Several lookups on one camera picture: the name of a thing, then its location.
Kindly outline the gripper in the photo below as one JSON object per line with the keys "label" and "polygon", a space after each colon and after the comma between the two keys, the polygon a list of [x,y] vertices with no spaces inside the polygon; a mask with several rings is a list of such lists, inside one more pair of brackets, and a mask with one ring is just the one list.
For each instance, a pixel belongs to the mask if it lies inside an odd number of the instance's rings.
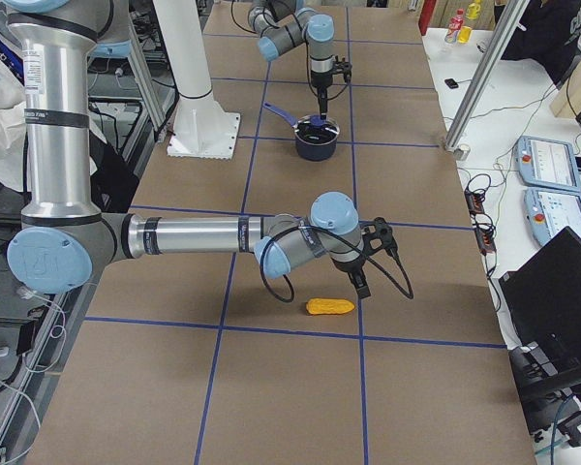
{"label": "gripper", "polygon": [[335,244],[331,248],[331,260],[334,266],[338,270],[348,273],[359,299],[371,296],[365,273],[362,270],[366,262],[362,255],[363,252],[364,243],[362,239],[357,243],[343,242],[336,239]]}
{"label": "gripper", "polygon": [[328,111],[328,93],[327,88],[330,86],[330,72],[310,71],[310,84],[318,90],[318,103],[320,119],[327,118]]}

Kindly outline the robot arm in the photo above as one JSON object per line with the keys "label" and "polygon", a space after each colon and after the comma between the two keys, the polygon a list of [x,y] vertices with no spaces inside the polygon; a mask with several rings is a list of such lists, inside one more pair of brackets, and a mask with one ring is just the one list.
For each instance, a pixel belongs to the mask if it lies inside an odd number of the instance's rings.
{"label": "robot arm", "polygon": [[301,45],[307,47],[309,83],[316,91],[319,116],[325,120],[335,68],[332,17],[305,7],[302,1],[253,1],[247,19],[260,37],[258,48],[267,62]]}
{"label": "robot arm", "polygon": [[86,62],[100,45],[128,40],[124,1],[11,1],[8,25],[23,51],[24,118],[32,199],[7,252],[27,287],[61,294],[107,265],[144,255],[240,252],[255,255],[263,280],[328,256],[359,297],[369,237],[351,199],[320,195],[305,218],[235,216],[143,219],[104,213],[91,200]]}

